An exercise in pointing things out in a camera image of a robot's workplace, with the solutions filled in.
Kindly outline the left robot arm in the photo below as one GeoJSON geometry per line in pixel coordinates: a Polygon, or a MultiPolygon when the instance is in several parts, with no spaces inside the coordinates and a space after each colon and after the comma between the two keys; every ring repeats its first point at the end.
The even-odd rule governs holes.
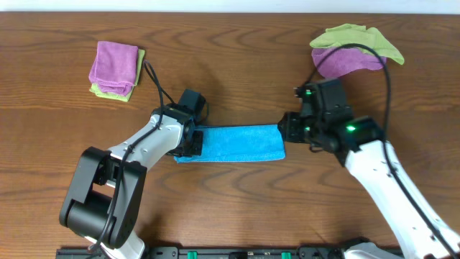
{"type": "Polygon", "coordinates": [[[198,155],[203,135],[196,127],[206,104],[166,104],[122,143],[80,156],[59,213],[59,222],[91,242],[91,255],[144,258],[137,221],[146,175],[165,155],[198,155]]]}

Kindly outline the blue microfiber cloth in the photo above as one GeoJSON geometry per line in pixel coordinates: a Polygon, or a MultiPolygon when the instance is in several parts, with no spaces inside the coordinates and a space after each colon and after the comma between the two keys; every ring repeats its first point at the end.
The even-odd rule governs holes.
{"type": "Polygon", "coordinates": [[[177,163],[255,163],[285,158],[285,146],[275,124],[199,127],[200,155],[176,157],[177,163]]]}

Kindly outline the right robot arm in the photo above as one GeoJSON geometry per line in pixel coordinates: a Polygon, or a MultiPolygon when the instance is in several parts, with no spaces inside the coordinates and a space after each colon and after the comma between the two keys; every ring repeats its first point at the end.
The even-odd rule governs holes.
{"type": "Polygon", "coordinates": [[[371,196],[404,258],[459,257],[459,234],[411,181],[378,123],[354,116],[339,80],[304,83],[294,94],[300,110],[286,112],[278,124],[285,142],[333,154],[371,196]]]}

